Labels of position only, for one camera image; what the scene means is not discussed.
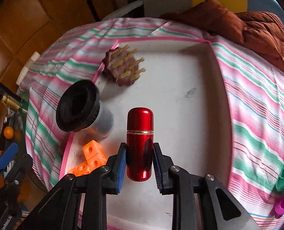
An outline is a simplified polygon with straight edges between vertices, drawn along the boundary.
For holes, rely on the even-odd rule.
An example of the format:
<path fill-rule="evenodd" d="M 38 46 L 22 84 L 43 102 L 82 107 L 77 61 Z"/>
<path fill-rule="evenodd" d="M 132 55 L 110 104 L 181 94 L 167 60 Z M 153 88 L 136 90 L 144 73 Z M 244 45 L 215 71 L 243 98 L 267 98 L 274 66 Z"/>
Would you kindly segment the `pink rimmed white tray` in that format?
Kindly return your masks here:
<path fill-rule="evenodd" d="M 99 76 L 100 97 L 114 116 L 111 134 L 97 140 L 107 156 L 126 142 L 131 108 L 153 111 L 154 142 L 175 165 L 191 174 L 213 174 L 227 186 L 231 169 L 231 118 L 221 70 L 209 43 L 201 40 L 125 39 L 114 45 L 138 49 L 135 59 L 146 71 L 129 87 Z M 95 139 L 88 131 L 69 137 L 60 177 L 84 162 L 82 147 Z M 171 229 L 173 196 L 162 196 L 154 170 L 146 182 L 127 175 L 118 196 L 107 195 L 108 229 Z"/>

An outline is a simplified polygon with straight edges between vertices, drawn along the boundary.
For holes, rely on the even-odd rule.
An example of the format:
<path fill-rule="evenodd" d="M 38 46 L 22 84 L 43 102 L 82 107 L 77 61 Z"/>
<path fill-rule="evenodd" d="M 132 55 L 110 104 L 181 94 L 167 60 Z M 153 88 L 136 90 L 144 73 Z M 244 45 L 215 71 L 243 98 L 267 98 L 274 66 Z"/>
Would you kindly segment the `black lid grey jar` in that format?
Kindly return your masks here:
<path fill-rule="evenodd" d="M 59 100 L 56 122 L 65 132 L 88 130 L 102 139 L 111 133 L 114 117 L 101 102 L 96 85 L 90 80 L 80 80 L 71 85 Z"/>

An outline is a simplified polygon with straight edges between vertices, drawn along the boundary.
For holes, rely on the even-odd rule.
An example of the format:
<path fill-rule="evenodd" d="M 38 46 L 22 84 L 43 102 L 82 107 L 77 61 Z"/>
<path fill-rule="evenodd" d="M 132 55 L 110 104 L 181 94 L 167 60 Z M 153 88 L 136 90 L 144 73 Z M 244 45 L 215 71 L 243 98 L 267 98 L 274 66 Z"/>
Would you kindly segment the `white plastic tube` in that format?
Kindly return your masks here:
<path fill-rule="evenodd" d="M 26 64 L 24 65 L 24 67 L 22 68 L 17 80 L 16 80 L 16 85 L 20 86 L 20 84 L 22 83 L 24 77 L 26 76 L 28 70 L 30 69 L 30 67 L 39 59 L 40 54 L 35 51 L 33 53 L 33 55 L 28 59 L 28 61 L 26 62 Z"/>

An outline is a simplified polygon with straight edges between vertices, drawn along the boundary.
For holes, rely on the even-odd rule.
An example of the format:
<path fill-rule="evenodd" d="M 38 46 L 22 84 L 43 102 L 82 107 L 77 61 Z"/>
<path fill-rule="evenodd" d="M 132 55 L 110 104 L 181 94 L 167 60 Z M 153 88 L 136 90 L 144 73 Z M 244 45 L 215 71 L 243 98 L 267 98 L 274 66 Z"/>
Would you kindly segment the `brown quilted blanket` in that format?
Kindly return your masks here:
<path fill-rule="evenodd" d="M 284 25 L 274 13 L 234 13 L 218 0 L 205 0 L 183 12 L 165 13 L 161 18 L 220 35 L 254 51 L 284 72 Z"/>

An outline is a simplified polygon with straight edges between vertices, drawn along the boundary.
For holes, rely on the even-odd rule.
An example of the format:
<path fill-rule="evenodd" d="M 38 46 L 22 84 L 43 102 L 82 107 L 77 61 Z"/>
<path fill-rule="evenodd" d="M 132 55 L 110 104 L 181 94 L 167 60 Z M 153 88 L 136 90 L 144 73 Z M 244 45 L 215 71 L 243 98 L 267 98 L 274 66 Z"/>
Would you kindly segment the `red metal capsule bottle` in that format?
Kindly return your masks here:
<path fill-rule="evenodd" d="M 127 114 L 127 176 L 144 182 L 151 177 L 154 139 L 153 112 L 149 108 L 132 108 Z"/>

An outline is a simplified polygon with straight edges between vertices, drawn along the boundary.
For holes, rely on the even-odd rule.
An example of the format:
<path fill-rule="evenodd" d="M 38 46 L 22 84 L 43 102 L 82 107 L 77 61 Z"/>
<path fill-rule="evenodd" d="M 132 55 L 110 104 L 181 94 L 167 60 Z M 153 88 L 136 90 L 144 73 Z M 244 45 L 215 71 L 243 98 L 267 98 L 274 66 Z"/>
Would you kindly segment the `striped bed sheet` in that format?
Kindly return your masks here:
<path fill-rule="evenodd" d="M 91 79 L 117 40 L 187 37 L 212 43 L 231 111 L 233 147 L 228 188 L 262 229 L 279 229 L 274 188 L 284 166 L 284 74 L 252 51 L 221 36 L 155 18 L 118 18 L 79 26 L 60 37 L 29 69 L 18 94 L 29 93 L 26 150 L 47 189 L 59 180 L 69 134 L 56 123 L 57 103 L 76 81 Z"/>

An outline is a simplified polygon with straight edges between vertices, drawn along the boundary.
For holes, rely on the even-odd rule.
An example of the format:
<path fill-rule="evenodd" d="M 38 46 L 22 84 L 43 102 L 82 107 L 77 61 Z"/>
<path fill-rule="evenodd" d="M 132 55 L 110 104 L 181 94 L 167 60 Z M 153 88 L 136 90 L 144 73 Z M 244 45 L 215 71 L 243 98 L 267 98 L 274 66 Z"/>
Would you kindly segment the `magenta plastic cup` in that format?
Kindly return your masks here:
<path fill-rule="evenodd" d="M 284 196 L 281 196 L 275 202 L 271 214 L 276 218 L 280 218 L 284 215 Z"/>

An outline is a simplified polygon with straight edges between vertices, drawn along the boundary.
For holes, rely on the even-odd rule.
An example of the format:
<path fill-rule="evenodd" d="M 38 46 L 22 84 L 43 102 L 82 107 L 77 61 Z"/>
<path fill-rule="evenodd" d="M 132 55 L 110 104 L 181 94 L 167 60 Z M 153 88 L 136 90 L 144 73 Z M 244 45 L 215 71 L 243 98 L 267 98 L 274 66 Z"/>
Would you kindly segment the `brown massage comb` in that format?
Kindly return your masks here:
<path fill-rule="evenodd" d="M 119 86 L 133 85 L 146 71 L 144 67 L 139 67 L 145 59 L 135 59 L 137 52 L 137 48 L 130 50 L 128 45 L 108 50 L 102 60 L 103 76 Z"/>

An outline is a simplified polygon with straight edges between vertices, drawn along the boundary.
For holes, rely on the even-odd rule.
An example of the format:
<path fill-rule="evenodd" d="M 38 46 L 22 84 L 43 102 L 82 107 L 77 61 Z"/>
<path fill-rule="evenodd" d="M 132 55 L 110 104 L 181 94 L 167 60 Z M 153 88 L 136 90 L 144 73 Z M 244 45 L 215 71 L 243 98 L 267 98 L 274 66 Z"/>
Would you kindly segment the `orange linked cubes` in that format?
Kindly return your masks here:
<path fill-rule="evenodd" d="M 85 161 L 71 168 L 68 173 L 72 173 L 76 177 L 83 176 L 107 163 L 107 156 L 102 145 L 95 140 L 91 140 L 91 142 L 84 145 L 82 151 Z"/>

